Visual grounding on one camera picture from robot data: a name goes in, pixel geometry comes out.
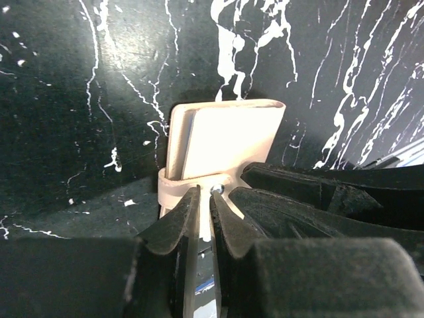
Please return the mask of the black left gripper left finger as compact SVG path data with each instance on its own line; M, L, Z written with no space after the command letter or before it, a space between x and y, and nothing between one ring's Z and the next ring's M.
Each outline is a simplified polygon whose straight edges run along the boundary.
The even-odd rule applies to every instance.
M192 317L200 188L134 238L1 243L2 317Z

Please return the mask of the beige leather card holder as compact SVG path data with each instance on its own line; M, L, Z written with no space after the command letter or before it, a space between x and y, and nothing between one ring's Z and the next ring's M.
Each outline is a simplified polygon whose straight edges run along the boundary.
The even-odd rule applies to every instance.
M264 163L282 122L286 105L272 99L184 103L171 112L166 166L158 173L160 216L170 212L191 187L199 186L199 237L211 240L209 198L229 199L246 186L241 174L253 162Z

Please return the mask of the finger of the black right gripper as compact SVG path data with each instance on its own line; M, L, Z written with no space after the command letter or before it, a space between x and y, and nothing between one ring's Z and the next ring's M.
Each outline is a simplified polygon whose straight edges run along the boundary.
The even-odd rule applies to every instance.
M399 229L423 228L423 166L308 170L252 163L242 180L335 215Z
M391 238L423 274L423 232L373 225L335 215L283 195L238 187L231 201L259 231L274 238Z

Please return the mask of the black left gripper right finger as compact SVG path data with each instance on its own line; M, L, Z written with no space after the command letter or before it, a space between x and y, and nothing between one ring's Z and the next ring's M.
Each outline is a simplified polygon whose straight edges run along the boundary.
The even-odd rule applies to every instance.
M219 317L422 317L423 274L392 238L274 238L210 199Z

